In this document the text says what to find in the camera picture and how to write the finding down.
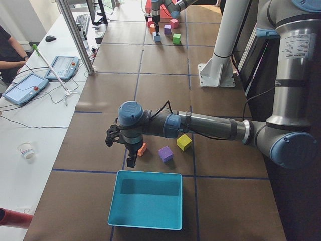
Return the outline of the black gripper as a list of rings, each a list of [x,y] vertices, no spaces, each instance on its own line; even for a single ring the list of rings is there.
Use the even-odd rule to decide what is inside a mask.
[[[127,167],[134,168],[136,166],[137,153],[138,153],[138,150],[142,147],[142,145],[143,145],[143,140],[135,144],[130,144],[130,143],[125,144],[125,147],[129,151],[129,156],[126,158]]]
[[[160,21],[161,21],[161,16],[160,15],[153,16],[153,22],[154,22],[156,30],[159,30],[159,22]]]

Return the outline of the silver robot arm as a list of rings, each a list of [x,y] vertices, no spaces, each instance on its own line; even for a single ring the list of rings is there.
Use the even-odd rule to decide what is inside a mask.
[[[170,16],[177,19],[180,16],[182,10],[186,9],[189,5],[192,5],[197,0],[179,0],[174,3],[171,0],[152,0],[151,1],[151,16],[155,24],[155,31],[159,33],[159,22],[161,21],[161,6],[168,10]]]
[[[279,166],[296,169],[310,163],[317,140],[306,118],[311,63],[320,36],[320,1],[260,1],[256,35],[280,39],[272,115],[264,122],[173,111],[168,102],[157,111],[135,101],[123,103],[107,130],[106,144],[122,143],[134,167],[144,135],[176,138],[195,133],[214,140],[240,140]]]

